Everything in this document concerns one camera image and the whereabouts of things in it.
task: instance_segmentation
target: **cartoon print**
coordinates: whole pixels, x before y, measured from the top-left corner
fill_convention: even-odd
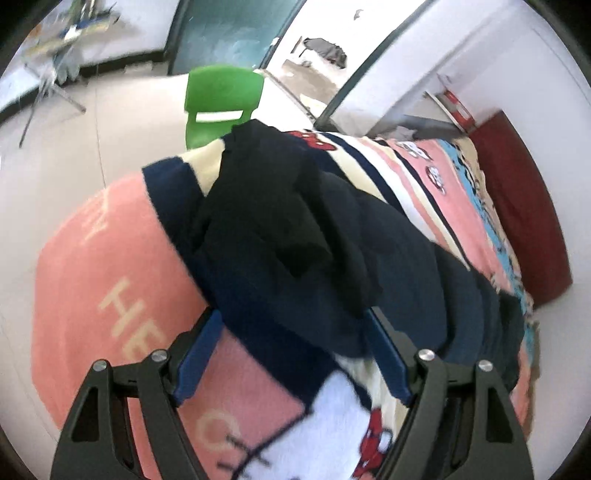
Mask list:
[[[291,132],[287,132],[294,137],[303,138],[308,146],[311,148],[316,148],[317,150],[325,150],[325,151],[334,151],[336,147],[333,144],[323,142],[315,132],[300,132],[298,130],[292,130]]]
[[[418,147],[415,142],[396,142],[399,147],[405,149],[408,154],[414,158],[421,157],[423,160],[432,161],[433,159],[422,148]]]
[[[369,427],[359,448],[361,459],[352,478],[358,479],[365,473],[377,471],[384,461],[393,437],[391,430],[382,428],[382,411],[379,408],[372,410]]]
[[[356,386],[341,370],[325,380],[311,407],[271,439],[249,448],[238,466],[221,465],[232,480],[372,479],[392,433],[382,428],[381,411],[359,401]]]
[[[437,167],[425,167],[425,171],[427,172],[427,177],[431,182],[437,187],[437,189],[445,195],[445,188],[443,186],[443,178],[439,173],[439,169]]]

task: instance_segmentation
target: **blue stripe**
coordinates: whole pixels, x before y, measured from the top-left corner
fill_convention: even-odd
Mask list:
[[[458,173],[458,178],[468,198],[472,202],[472,206],[476,209],[478,214],[480,214],[480,218],[484,224],[486,233],[488,237],[491,239],[492,244],[495,248],[496,256],[501,263],[505,274],[509,278],[509,282],[513,286],[513,290],[515,295],[519,298],[519,302],[521,303],[521,310],[525,314],[527,312],[527,299],[525,298],[525,292],[523,290],[523,286],[521,285],[519,279],[515,275],[515,270],[513,269],[513,265],[511,264],[511,259],[509,258],[509,254],[505,248],[505,245],[499,238],[495,228],[491,224],[491,219],[489,218],[484,205],[478,195],[476,195],[475,189],[473,188],[468,176],[468,169],[462,163],[459,155],[457,154],[457,150],[454,146],[450,145],[448,142],[444,140],[438,140],[439,145],[443,149],[443,151],[447,154],[448,157],[452,159],[453,165],[456,168]]]
[[[326,138],[330,138],[330,140],[332,140],[343,150],[345,150],[351,157],[353,157],[355,161],[359,164],[359,166],[363,169],[363,171],[367,174],[367,176],[371,179],[371,181],[374,183],[379,192],[382,194],[384,200],[386,200],[386,202],[389,205],[396,208],[396,210],[402,213],[405,216],[405,218],[408,218],[406,212],[402,208],[402,205],[400,205],[398,197],[396,197],[394,191],[388,186],[384,178],[379,174],[378,170],[371,164],[371,162],[367,158],[365,158],[365,156],[361,152],[359,152],[359,150],[349,145],[341,137],[337,137],[336,135],[332,135],[325,132],[323,132],[322,135],[324,135]]]

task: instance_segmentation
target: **red cartoon character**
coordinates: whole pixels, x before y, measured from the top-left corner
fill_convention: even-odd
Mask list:
[[[318,135],[314,132],[300,132],[299,130],[292,130],[287,132],[294,137],[303,138],[309,147],[316,148],[318,150],[334,151],[336,147],[333,144],[323,142]]]
[[[369,426],[361,441],[359,453],[361,459],[353,472],[352,478],[372,479],[370,472],[377,470],[384,461],[386,452],[392,443],[392,431],[382,428],[382,410],[372,410]]]

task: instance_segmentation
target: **black cloth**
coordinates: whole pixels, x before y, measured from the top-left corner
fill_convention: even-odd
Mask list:
[[[207,197],[186,165],[168,199],[155,184],[172,177],[145,178],[169,237],[231,331],[276,322],[325,351],[367,356],[363,313],[379,306],[417,348],[459,364],[490,359],[515,385],[517,298],[498,295],[396,208],[321,170],[305,140],[258,121],[223,140]],[[193,200],[167,212],[180,189]]]
[[[336,65],[338,68],[346,68],[347,55],[338,45],[330,43],[324,38],[307,38],[303,43],[308,50],[314,50],[318,55]]]

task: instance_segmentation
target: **blue gripper pad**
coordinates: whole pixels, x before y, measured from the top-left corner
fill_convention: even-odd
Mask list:
[[[366,323],[365,336],[384,381],[392,396],[408,407],[414,394],[408,385],[406,365],[375,314],[367,310],[365,316],[369,320]]]
[[[222,328],[222,314],[219,310],[214,310],[179,365],[177,385],[173,392],[177,405],[195,395],[197,385],[222,334]]]

